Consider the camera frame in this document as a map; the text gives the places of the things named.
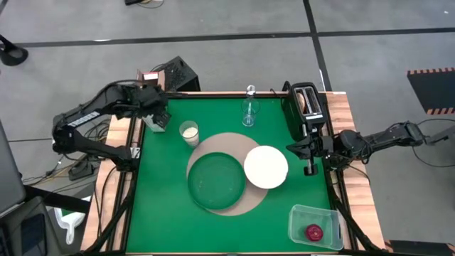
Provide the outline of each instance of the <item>green table surface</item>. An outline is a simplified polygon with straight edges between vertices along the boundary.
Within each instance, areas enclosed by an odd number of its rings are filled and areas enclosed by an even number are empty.
[[[326,248],[298,244],[288,237],[292,206],[329,209],[320,160],[318,174],[305,176],[286,145],[294,143],[277,98],[258,99],[261,110],[253,127],[242,125],[243,99],[173,99],[172,118],[164,133],[146,128],[134,198],[127,252],[318,252]],[[286,181],[269,190],[253,210],[221,216],[197,206],[188,192],[186,167],[192,153],[178,128],[198,123],[200,142],[222,132],[237,132],[270,145],[287,158]]]

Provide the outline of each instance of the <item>table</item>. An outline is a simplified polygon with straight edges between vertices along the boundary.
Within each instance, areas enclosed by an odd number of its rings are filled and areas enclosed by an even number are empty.
[[[180,234],[174,234],[176,238],[180,238],[179,243],[177,243],[175,240],[174,242],[174,249],[169,249],[170,245],[166,245],[166,236],[165,235],[171,235],[173,234],[172,232],[175,232],[172,228],[167,228],[166,229],[166,223],[171,223],[171,219],[166,217],[168,213],[171,213],[171,210],[179,210],[179,211],[189,211],[191,214],[187,215],[187,218],[190,218],[189,223],[191,223],[193,220],[194,221],[199,221],[202,220],[203,218],[208,218],[207,221],[210,223],[210,225],[206,225],[204,227],[207,229],[206,231],[208,232],[215,232],[214,230],[210,230],[212,227],[211,225],[215,224],[220,224],[223,226],[224,230],[229,230],[227,233],[231,233],[231,235],[221,235],[220,233],[213,233],[214,238],[222,238],[222,239],[227,239],[225,241],[225,244],[227,244],[226,247],[223,249],[215,249],[215,247],[211,248],[210,246],[207,246],[209,249],[213,250],[204,250],[205,252],[230,252],[233,251],[232,245],[235,244],[240,244],[240,240],[242,238],[235,237],[234,235],[239,233],[235,233],[234,230],[230,229],[230,225],[237,225],[237,228],[242,228],[243,224],[251,222],[254,218],[248,219],[249,213],[253,213],[253,211],[246,213],[244,215],[241,215],[242,218],[246,218],[248,220],[243,220],[244,222],[234,222],[234,223],[229,223],[224,220],[219,222],[220,219],[226,219],[226,217],[220,217],[218,215],[214,214],[209,214],[204,212],[203,210],[200,210],[199,208],[195,207],[192,208],[192,205],[189,203],[192,203],[190,201],[184,201],[182,198],[183,196],[181,195],[182,193],[177,193],[179,196],[172,195],[172,191],[178,191],[179,189],[181,190],[183,188],[183,182],[178,181],[177,178],[171,179],[173,176],[172,170],[170,170],[167,165],[164,165],[163,159],[166,157],[169,157],[168,154],[174,150],[174,153],[177,154],[177,160],[175,160],[173,163],[171,163],[172,167],[182,167],[186,166],[186,159],[185,157],[188,157],[189,154],[191,153],[191,150],[186,147],[183,148],[184,142],[182,141],[177,141],[181,140],[181,138],[178,136],[178,133],[176,136],[171,136],[170,132],[175,132],[175,129],[178,129],[179,123],[184,121],[188,115],[192,115],[191,109],[193,107],[209,107],[210,105],[213,106],[213,108],[216,108],[216,106],[219,106],[219,108],[215,111],[205,111],[203,113],[204,118],[201,116],[198,116],[198,114],[193,115],[191,118],[196,119],[197,122],[200,123],[200,127],[207,127],[204,130],[201,128],[201,140],[207,138],[210,135],[217,134],[220,132],[239,132],[239,133],[244,133],[247,134],[249,137],[252,137],[254,140],[256,140],[259,144],[271,144],[272,146],[275,146],[282,150],[283,146],[285,144],[290,144],[292,143],[292,140],[290,138],[289,132],[287,131],[286,124],[284,123],[284,116],[281,117],[279,116],[279,111],[281,109],[279,108],[279,100],[276,98],[276,95],[274,95],[271,92],[258,92],[258,97],[264,97],[264,99],[260,99],[262,101],[262,109],[261,113],[263,117],[263,120],[261,121],[260,115],[258,115],[258,121],[256,125],[253,127],[253,129],[256,129],[255,132],[250,132],[246,129],[247,127],[243,127],[241,125],[241,111],[240,111],[240,103],[241,100],[238,99],[239,96],[244,95],[245,92],[189,92],[189,95],[191,97],[197,97],[198,99],[179,99],[179,100],[170,100],[169,102],[169,112],[173,115],[171,122],[168,125],[168,129],[166,130],[166,133],[164,134],[153,134],[151,133],[148,129],[145,129],[145,132],[142,131],[143,126],[141,125],[140,121],[133,120],[134,122],[130,124],[130,120],[128,119],[122,119],[122,120],[116,120],[115,118],[112,119],[111,122],[111,127],[109,129],[109,133],[107,136],[107,143],[112,145],[112,146],[118,146],[121,144],[125,144],[127,137],[129,139],[129,143],[132,144],[132,146],[136,146],[137,142],[143,144],[143,149],[141,153],[141,166],[139,167],[139,177],[137,179],[137,186],[136,186],[136,193],[135,193],[135,198],[134,198],[134,206],[132,212],[127,212],[122,216],[122,219],[119,221],[117,225],[116,232],[114,234],[114,237],[112,238],[110,244],[107,243],[107,249],[108,250],[116,250],[116,249],[126,249],[127,252],[145,252],[145,253],[152,253],[152,252],[199,252],[201,247],[203,246],[202,243],[197,242],[200,239],[208,239],[211,244],[215,243],[216,240],[209,238],[209,237],[203,237],[203,232],[191,232],[190,229],[187,227],[186,222],[183,221],[184,218],[177,214],[172,214],[173,219],[176,220],[176,223],[179,223],[178,226],[181,227],[179,229]],[[285,92],[278,92],[278,96],[280,95],[285,95]],[[331,126],[328,126],[328,128],[333,129],[333,131],[339,132],[343,129],[355,129],[354,123],[353,123],[353,118],[350,113],[350,108],[348,104],[348,98],[346,93],[344,92],[325,92],[322,94],[322,96],[326,99],[328,109],[330,112],[331,116]],[[232,108],[232,106],[239,104],[239,112],[236,117],[234,117],[234,114],[229,112],[229,110]],[[176,114],[176,112],[181,112],[184,113],[181,116],[179,114]],[[281,122],[268,122],[267,117],[265,117],[265,114],[267,113],[270,116],[276,117],[277,119],[281,119]],[[226,117],[226,120],[223,121],[223,119],[216,117],[216,114],[220,116],[220,114],[223,114],[223,116]],[[232,122],[228,122],[230,119],[236,118],[239,122],[238,124],[231,124]],[[270,138],[269,135],[265,134],[264,131],[260,131],[261,127],[265,127],[266,125],[271,125],[272,127],[269,127],[267,132],[270,132],[273,134],[272,138]],[[166,147],[163,145],[163,141],[168,141]],[[300,169],[300,174],[299,175],[292,175],[293,179],[292,181],[297,181],[298,182],[303,182],[307,186],[311,186],[311,190],[305,191],[306,193],[310,193],[311,196],[301,196],[301,195],[294,195],[295,198],[293,199],[296,203],[301,203],[301,204],[307,204],[310,206],[316,206],[316,207],[321,207],[321,208],[328,208],[330,207],[330,204],[328,202],[328,198],[326,196],[326,190],[324,190],[325,187],[325,178],[322,174],[322,171],[320,171],[320,174],[317,177],[311,177],[313,181],[309,182],[308,177],[304,177],[303,175],[303,165],[304,161],[298,161],[296,157],[292,158],[292,155],[290,152],[286,151],[285,149],[282,150],[282,152],[285,154],[285,156],[288,158],[288,162],[290,165],[289,169],[289,174],[291,175],[294,172],[293,170],[298,170]],[[359,169],[365,170],[364,166],[360,163],[353,163],[354,167],[358,167]],[[111,161],[105,161],[102,163],[100,167],[100,171],[98,174],[98,179],[97,179],[97,185],[96,185],[96,193],[98,197],[101,197],[101,190],[102,186],[106,181],[107,174],[113,167],[113,163]],[[159,167],[162,169],[167,169],[166,171],[162,172],[153,172],[153,171],[148,171],[151,170],[151,167]],[[109,180],[107,181],[107,185],[105,188],[105,194],[104,194],[104,205],[102,209],[102,219],[101,219],[101,224],[102,226],[106,226],[106,224],[109,222],[110,218],[112,217],[112,211],[115,205],[115,198],[118,196],[124,197],[125,192],[127,191],[129,187],[129,181],[132,177],[131,174],[123,175],[124,177],[121,177],[119,172],[113,172],[112,175],[109,177]],[[159,182],[157,181],[165,181],[164,185],[160,185]],[[283,184],[283,189],[288,188],[291,189],[292,191],[297,191],[296,186],[291,186],[286,187],[286,184]],[[152,193],[153,189],[155,189],[155,186],[159,187],[159,191],[161,193],[161,196],[157,196],[157,193]],[[339,182],[337,185],[337,191],[340,193],[340,189],[343,190],[343,186],[346,187],[346,198],[349,202],[349,208],[351,211],[352,216],[356,220],[356,222],[359,224],[359,226],[363,229],[365,234],[378,246],[378,247],[384,247],[384,241],[382,238],[382,233],[380,230],[379,222],[378,222],[378,217],[376,214],[375,210],[375,204],[373,201],[373,197],[371,194],[370,186],[368,184],[368,180],[363,177],[361,174],[359,174],[356,171],[352,171],[350,169],[345,170],[345,175],[344,175],[344,182]],[[279,197],[280,190],[273,190],[269,191],[268,195],[272,195],[272,198],[277,198]],[[171,207],[171,204],[169,201],[171,200],[176,200],[178,202],[178,206],[184,206],[184,207]],[[271,210],[273,213],[279,215],[282,219],[284,219],[284,214],[289,213],[290,208],[289,204],[291,203],[289,200],[278,200],[277,203],[282,206],[281,208],[273,210],[271,206],[268,205],[267,202],[268,198],[265,198],[265,200],[261,203],[261,207],[264,207],[264,209],[267,210],[255,210],[254,212],[256,213],[257,211],[262,212],[262,214],[259,214],[256,216],[256,220],[260,219],[262,217],[266,218],[271,218],[271,216],[268,214],[269,210]],[[156,219],[164,218],[162,219],[162,223],[160,224]],[[241,245],[239,245],[238,250],[234,249],[234,251],[238,252],[320,252],[320,251],[328,251],[324,248],[319,248],[319,247],[312,247],[312,246],[307,246],[307,245],[300,245],[300,244],[294,244],[292,241],[287,238],[287,218],[282,221],[280,224],[281,227],[279,227],[278,224],[270,223],[269,230],[271,231],[276,231],[280,232],[281,236],[277,238],[278,235],[268,236],[264,235],[262,231],[259,232],[261,238],[273,238],[273,241],[271,245],[265,245],[263,242],[262,244],[259,241],[254,241],[250,240],[247,242],[242,242]],[[84,240],[82,242],[82,247],[81,249],[84,250],[85,248],[89,247],[96,239],[97,236],[97,226],[98,226],[98,217],[97,217],[97,209],[95,205],[95,201],[92,201],[91,207],[90,207],[90,213],[88,215],[88,220],[87,220],[87,227],[85,229],[85,236]],[[243,229],[243,231],[246,230],[252,230],[252,227],[246,227]],[[351,248],[351,241],[348,239],[348,229],[346,228],[346,225],[342,225],[342,233],[343,233],[343,238],[345,240],[345,248]],[[198,238],[196,240],[193,240],[192,243],[186,242],[184,238],[189,238],[191,237]]]

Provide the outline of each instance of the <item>white plate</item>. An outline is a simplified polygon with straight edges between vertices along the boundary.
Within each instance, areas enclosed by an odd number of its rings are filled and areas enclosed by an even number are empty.
[[[288,164],[280,150],[259,146],[247,154],[243,168],[248,180],[259,188],[276,188],[286,180]]]

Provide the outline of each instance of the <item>black floor stripe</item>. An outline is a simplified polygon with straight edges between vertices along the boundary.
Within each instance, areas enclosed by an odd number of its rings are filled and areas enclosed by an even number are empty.
[[[35,47],[59,47],[59,46],[106,46],[133,43],[173,43],[173,42],[196,42],[196,41],[224,41],[224,40],[245,40],[245,39],[264,39],[264,38],[300,38],[309,37],[309,32],[272,32],[272,33],[244,33],[244,34],[224,34],[207,36],[175,36],[161,38],[130,38],[112,39],[100,41],[59,41],[42,43],[16,43],[24,48]]]
[[[0,15],[1,15],[1,12],[3,11],[3,9],[5,9],[6,3],[8,3],[8,0],[3,0],[0,3]]]
[[[8,142],[39,142],[39,141],[46,141],[52,140],[52,138],[42,138],[42,139],[13,139]]]
[[[326,61],[324,60],[322,53],[321,42],[319,42],[318,31],[316,30],[316,24],[314,23],[313,12],[311,11],[309,0],[304,0],[304,5],[306,18],[308,19],[308,24],[310,26],[311,39],[313,40],[314,50],[316,51],[316,59],[318,61],[319,70],[322,73],[324,87],[327,91],[332,91],[332,85],[330,84],[330,79],[328,79]]]
[[[319,37],[336,36],[384,36],[384,35],[409,35],[421,33],[453,33],[455,28],[411,28],[411,29],[386,29],[373,31],[329,31],[318,32]]]

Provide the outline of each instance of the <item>wooden table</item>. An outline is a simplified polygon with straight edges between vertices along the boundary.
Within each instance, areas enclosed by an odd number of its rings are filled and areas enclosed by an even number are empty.
[[[188,93],[207,93],[207,92],[188,92]],[[232,92],[211,92],[214,94],[232,94]],[[345,92],[325,92],[328,100],[328,108],[331,115],[331,123],[333,126],[333,131],[339,133],[344,129],[355,130],[355,125],[353,122],[353,117],[350,112],[348,97]],[[280,95],[286,94],[285,92],[278,92]],[[115,117],[112,118],[109,132],[107,135],[106,143],[111,146],[125,145],[129,129],[129,119],[117,120]],[[139,128],[141,121],[136,121],[135,130],[133,133],[133,144],[136,146],[136,142],[139,138]],[[359,161],[353,162],[354,167],[359,168],[366,172],[364,165]],[[107,179],[109,171],[114,167],[114,164],[110,160],[106,160],[101,164],[100,170],[98,172],[98,178],[96,183],[95,193],[97,193],[98,198],[101,198],[101,192],[103,184]],[[102,209],[102,218],[101,225],[104,228],[112,217],[112,211],[114,209],[114,201],[117,195],[117,187],[119,184],[120,172],[114,171],[109,179],[107,180],[104,200],[103,200],[103,209]],[[127,174],[127,182],[125,183],[123,196],[126,195],[126,192],[129,187],[129,180],[131,174]],[[375,203],[373,200],[373,195],[370,190],[370,185],[368,180],[360,173],[352,169],[346,169],[344,175],[344,181],[346,185],[346,191],[348,195],[348,201],[350,206],[351,215],[357,222],[357,224],[362,228],[363,232],[372,240],[372,242],[378,247],[384,248],[384,240],[382,237],[378,215],[376,213]],[[88,214],[87,225],[85,228],[84,238],[82,240],[81,250],[84,250],[91,246],[97,237],[97,227],[98,227],[98,216],[97,216],[97,206],[95,200],[92,200],[90,206],[90,212]],[[120,248],[120,238],[122,236],[124,224],[124,216],[120,219],[117,224],[117,229],[115,232],[115,239],[113,244],[113,250],[118,250]],[[343,227],[343,237],[345,238],[345,248],[351,248],[350,241],[348,239],[348,231],[346,224],[342,225]]]

